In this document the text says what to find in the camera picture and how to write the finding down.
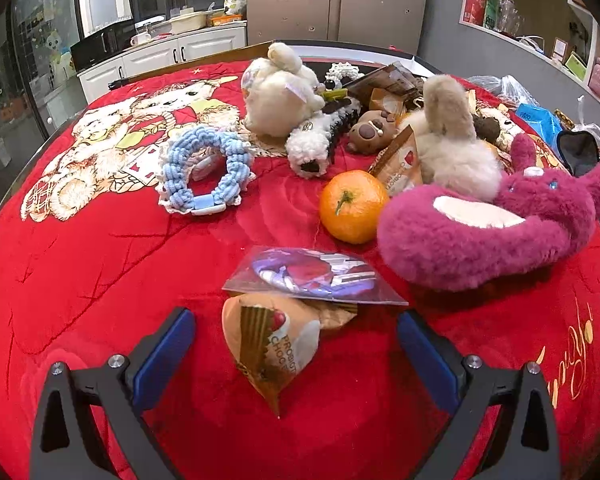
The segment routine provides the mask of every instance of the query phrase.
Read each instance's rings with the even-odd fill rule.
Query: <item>brown bear head toy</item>
[[[385,111],[369,110],[349,131],[347,149],[371,155],[384,150],[397,134],[395,116]]]

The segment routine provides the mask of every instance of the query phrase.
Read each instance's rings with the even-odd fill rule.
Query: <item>blue rope toy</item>
[[[255,178],[250,148],[250,143],[240,140],[235,132],[219,131],[206,124],[197,124],[169,140],[160,156],[158,204],[170,213],[193,215],[218,213],[227,204],[240,204],[240,192]],[[226,174],[211,193],[195,196],[187,187],[191,173],[197,166],[209,166],[210,160],[215,163],[220,156],[226,157]]]

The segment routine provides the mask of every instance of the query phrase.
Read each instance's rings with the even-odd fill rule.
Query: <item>microwave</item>
[[[106,61],[130,47],[136,35],[134,20],[124,20],[101,28],[71,47],[76,72]]]

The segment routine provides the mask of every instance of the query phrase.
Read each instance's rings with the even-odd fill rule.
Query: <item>metal screw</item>
[[[51,373],[53,375],[60,375],[62,372],[64,372],[64,363],[58,361],[51,365]]]
[[[526,370],[533,375],[538,375],[540,373],[540,365],[535,361],[529,361],[526,364]]]
[[[482,359],[480,359],[479,356],[477,355],[468,355],[466,357],[466,365],[469,368],[473,368],[474,370],[477,370],[478,368],[480,368],[482,366]]]
[[[120,368],[125,363],[125,357],[120,354],[112,355],[107,361],[109,367],[111,368]]]

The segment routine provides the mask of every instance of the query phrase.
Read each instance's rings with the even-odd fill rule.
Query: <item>blue gripper pad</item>
[[[165,328],[160,327],[155,335],[159,335]],[[193,313],[182,309],[166,329],[133,376],[133,406],[136,413],[155,407],[189,349],[196,332]]]
[[[460,404],[463,386],[461,383],[464,381],[464,372],[460,371],[461,355],[447,339],[436,335],[423,320],[418,321],[410,311],[400,314],[397,326],[398,341],[436,406],[453,415]],[[460,368],[454,367],[456,373],[439,350],[446,354],[445,357],[458,360]]]

